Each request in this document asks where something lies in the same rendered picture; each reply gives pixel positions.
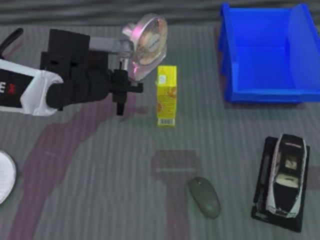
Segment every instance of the yellow box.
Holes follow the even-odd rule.
[[[156,86],[157,125],[173,127],[177,111],[177,66],[158,66]]]

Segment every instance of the red letter x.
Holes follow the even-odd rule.
[[[15,94],[15,93],[16,93],[16,85],[14,85],[13,83],[10,83],[8,87],[8,94]]]

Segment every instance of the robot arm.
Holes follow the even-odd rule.
[[[14,33],[4,46],[21,35],[22,29]],[[0,45],[0,54],[5,48]],[[48,50],[41,54],[40,70],[0,60],[0,111],[49,116],[71,104],[103,100],[111,93],[117,115],[123,115],[127,93],[143,92],[143,85],[132,85],[128,77],[132,53],[130,41],[91,39],[52,29]],[[108,69],[108,54],[120,56],[119,69]]]

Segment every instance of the table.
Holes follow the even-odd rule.
[[[1,27],[0,39],[15,28]],[[38,68],[50,28],[121,35],[119,27],[25,26],[10,60]],[[156,127],[155,71],[143,94],[129,95],[124,117],[110,97],[51,117],[2,112],[0,149],[14,158],[18,179],[0,206],[0,240],[318,239],[320,104],[225,103],[215,28],[169,28],[163,64],[178,67],[174,128]],[[311,147],[300,234],[250,216],[264,139],[281,133]],[[195,175],[215,187],[219,218],[205,219],[186,192]]]

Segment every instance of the box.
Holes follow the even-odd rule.
[[[177,111],[177,67],[157,67],[156,116],[158,126],[175,126]]]
[[[281,216],[273,215],[266,210],[266,200],[269,190],[269,178],[272,166],[272,158],[275,151],[278,138],[268,136],[264,141],[264,148],[262,159],[260,163],[260,170],[258,180],[256,183],[255,194],[253,198],[253,206],[251,209],[251,217],[255,220],[259,220],[265,223],[269,223],[281,228],[291,230],[293,232],[300,233],[303,226],[306,188],[308,180],[309,169],[309,156],[310,146],[307,146],[307,158],[304,169],[304,180],[301,196],[300,211],[295,218],[284,218]]]
[[[320,102],[320,39],[306,4],[221,7],[224,98],[236,103]]]

